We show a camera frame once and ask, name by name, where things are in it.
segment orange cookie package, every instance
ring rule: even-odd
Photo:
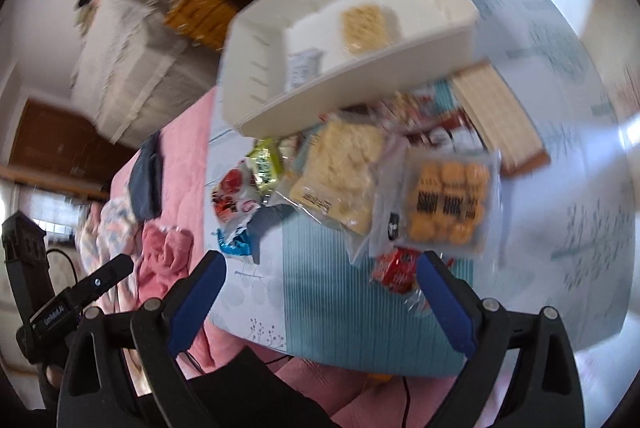
[[[450,256],[482,254],[498,170],[499,157],[494,154],[441,154],[411,148],[400,245],[442,248]]]

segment red snack bag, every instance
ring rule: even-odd
[[[213,189],[211,205],[220,222],[225,242],[231,242],[246,229],[260,208],[260,194],[254,175],[244,160]]]
[[[415,266],[420,252],[395,248],[378,259],[371,279],[380,282],[392,293],[406,294],[415,286]]]

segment blue snack wrapper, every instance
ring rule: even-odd
[[[235,236],[231,242],[225,242],[225,235],[218,229],[218,247],[222,254],[227,256],[248,256],[251,257],[251,245],[249,234],[246,231]]]

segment snack package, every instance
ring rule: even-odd
[[[246,230],[246,225],[260,208],[260,201],[254,175],[243,159],[211,193],[211,205],[220,222],[225,243],[231,243]]]
[[[353,7],[342,14],[342,38],[348,52],[359,55],[389,46],[385,16],[378,5]]]
[[[220,253],[241,258],[244,262],[249,262],[250,264],[254,262],[251,256],[249,234],[246,231],[240,233],[231,242],[225,242],[225,235],[220,228],[218,228],[217,235]]]
[[[484,253],[497,204],[500,157],[409,148],[396,246],[455,258]]]
[[[396,92],[392,98],[371,103],[369,111],[385,130],[406,135],[433,129],[443,117],[459,107],[449,82],[440,80],[411,93]]]
[[[293,167],[293,161],[295,161],[298,156],[298,151],[303,141],[304,137],[302,134],[293,134],[281,139],[278,143],[278,151],[280,152],[284,171],[291,170]]]
[[[373,170],[385,143],[385,132],[376,126],[330,120],[312,137],[304,172],[289,199],[365,236],[376,186]]]
[[[319,141],[319,134],[321,134],[324,126],[324,124],[320,124],[300,133],[299,147],[297,148],[296,155],[295,157],[288,160],[289,166],[285,170],[284,175],[280,178],[280,183],[269,198],[267,206],[288,204],[298,209],[300,212],[305,213],[306,215],[310,214],[308,210],[305,210],[303,208],[303,206],[301,206],[297,202],[292,201],[289,198],[289,194],[294,184],[298,182],[298,179],[300,179],[300,177],[302,177],[302,173],[305,170],[306,160],[308,159],[311,146]],[[316,220],[318,222],[322,222],[320,216],[318,216]],[[336,224],[334,229],[339,229],[339,226]]]
[[[392,293],[407,294],[417,287],[415,268],[419,256],[419,251],[395,248],[377,259],[371,280]]]
[[[254,174],[258,193],[268,198],[278,185],[284,173],[280,152],[274,139],[260,139],[255,142],[254,149],[247,156],[247,164]]]
[[[321,56],[322,51],[316,48],[289,55],[285,92],[294,90],[315,78],[320,73]]]
[[[407,136],[414,146],[435,148],[445,152],[481,152],[482,140],[471,120],[461,108],[442,115],[431,126]]]
[[[502,175],[530,173],[551,163],[540,133],[491,63],[481,62],[457,72],[451,77],[451,89],[487,149],[500,152]]]

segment screw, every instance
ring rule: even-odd
[[[492,313],[495,313],[500,308],[500,304],[495,298],[485,298],[484,300],[482,300],[482,307],[484,307],[488,311],[491,311]]]
[[[550,320],[555,320],[556,318],[558,318],[558,311],[556,311],[553,307],[545,307],[542,312]]]
[[[100,315],[100,307],[89,307],[84,313],[84,317],[88,320],[95,320]]]
[[[145,310],[151,312],[151,311],[157,311],[161,305],[162,305],[162,302],[158,298],[150,298],[145,302],[143,307],[145,308]]]

